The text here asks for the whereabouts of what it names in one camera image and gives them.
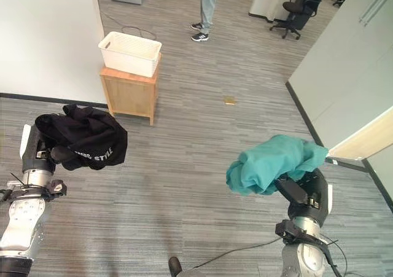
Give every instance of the wooden stand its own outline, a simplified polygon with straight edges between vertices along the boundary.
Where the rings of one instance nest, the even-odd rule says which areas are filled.
[[[137,76],[107,67],[101,70],[100,76],[111,115],[123,113],[149,117],[150,125],[153,125],[158,96],[158,66],[153,77]]]

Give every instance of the sneaker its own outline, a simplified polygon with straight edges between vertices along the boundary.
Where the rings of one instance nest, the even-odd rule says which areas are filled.
[[[192,36],[191,39],[195,42],[207,41],[209,39],[209,35],[206,33],[198,33]]]
[[[194,29],[194,30],[201,30],[202,29],[202,24],[199,22],[199,23],[194,23],[194,24],[191,24],[191,26],[190,26],[192,29]]]

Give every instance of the plastic laundry basket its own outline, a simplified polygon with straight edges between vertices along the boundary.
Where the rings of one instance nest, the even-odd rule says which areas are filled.
[[[105,66],[152,77],[158,65],[162,44],[129,34],[111,31],[98,45]]]

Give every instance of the door handle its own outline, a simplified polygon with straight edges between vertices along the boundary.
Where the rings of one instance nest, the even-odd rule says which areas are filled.
[[[371,2],[371,4],[368,5],[368,7],[366,8],[366,10],[363,12],[363,14],[359,17],[359,22],[362,22],[364,17],[366,17],[366,15],[369,13],[369,11],[375,6],[376,2],[378,2],[379,0],[373,0]]]
[[[364,26],[368,25],[368,23],[371,21],[372,18],[381,10],[382,6],[385,5],[387,0],[382,0],[379,2],[379,4],[374,8],[373,12],[370,14],[370,16],[367,17],[367,19],[364,21]]]

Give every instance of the gray carpet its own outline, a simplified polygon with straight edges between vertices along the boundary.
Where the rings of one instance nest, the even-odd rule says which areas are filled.
[[[225,185],[225,171],[240,151],[276,134],[311,139],[284,82],[336,9],[329,0],[299,41],[265,21],[247,16],[252,0],[218,0],[208,42],[194,43],[189,23],[198,21],[198,0],[146,0],[134,6],[100,0],[105,13],[146,28],[162,41],[163,62],[154,127],[141,117],[118,115],[128,131],[126,162],[101,171],[55,176],[68,196],[53,202],[52,216],[33,277],[168,277],[176,255],[190,268],[233,248],[273,238],[286,218],[280,194],[241,197]],[[120,30],[104,18],[106,32]],[[226,106],[224,95],[238,104]],[[60,104],[0,99],[0,183],[20,174],[21,130]],[[324,233],[346,252],[349,271],[393,276],[393,217],[364,173],[324,165],[334,188]],[[7,209],[0,209],[3,228]],[[281,274],[281,242],[236,252],[210,263],[207,276],[273,277]],[[339,269],[342,255],[332,248]],[[333,276],[327,268],[324,276]]]

